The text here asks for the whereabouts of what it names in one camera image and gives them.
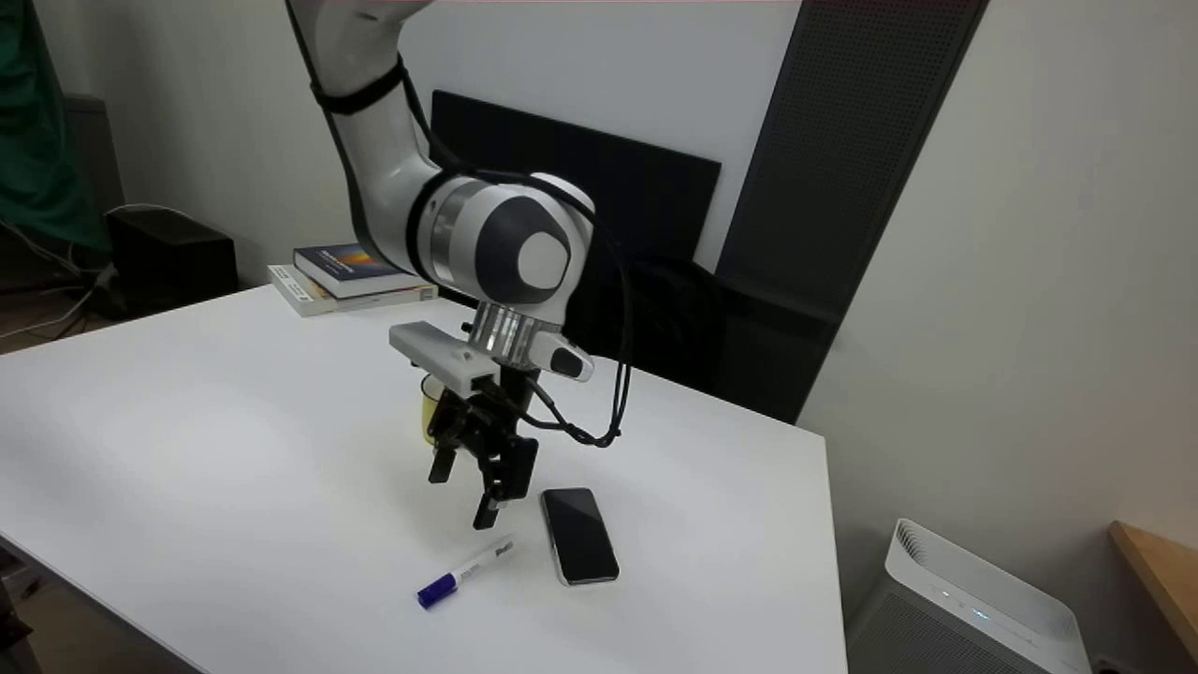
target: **floor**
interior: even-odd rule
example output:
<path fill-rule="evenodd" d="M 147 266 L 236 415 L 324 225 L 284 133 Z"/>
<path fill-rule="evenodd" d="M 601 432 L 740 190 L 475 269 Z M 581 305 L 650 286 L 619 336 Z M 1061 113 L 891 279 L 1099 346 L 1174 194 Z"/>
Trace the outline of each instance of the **floor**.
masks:
<path fill-rule="evenodd" d="M 78 313 L 65 318 L 83 294 L 15 294 L 50 281 L 65 281 L 67 273 L 32 254 L 21 242 L 0 228 L 0 351 L 45 346 L 67 335 L 87 335 L 108 326 L 96 313 Z M 45 674 L 183 674 L 178 660 L 160 653 L 152 642 L 137 637 L 91 600 L 71 587 L 39 577 L 39 591 L 27 591 L 29 571 L 15 575 L 10 556 L 0 552 L 0 580 L 21 577 L 10 591 L 20 621 L 32 630 L 29 648 Z"/>

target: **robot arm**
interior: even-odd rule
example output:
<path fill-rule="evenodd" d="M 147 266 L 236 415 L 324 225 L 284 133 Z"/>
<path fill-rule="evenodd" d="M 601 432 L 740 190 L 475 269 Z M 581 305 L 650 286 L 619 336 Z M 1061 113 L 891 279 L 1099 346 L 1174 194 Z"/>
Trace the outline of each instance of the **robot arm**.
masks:
<path fill-rule="evenodd" d="M 425 158 L 397 88 L 397 39 L 425 3 L 288 0 L 349 174 L 354 237 L 392 266 L 479 301 L 475 351 L 503 366 L 585 376 L 588 358 L 565 346 L 560 324 L 588 263 L 590 220 L 538 189 L 453 175 Z M 590 210 L 574 184 L 538 180 Z M 408 336 L 400 335 L 397 350 L 418 351 L 413 359 L 437 351 L 425 335 L 413 346 Z M 453 363 L 418 366 L 453 388 Z"/>

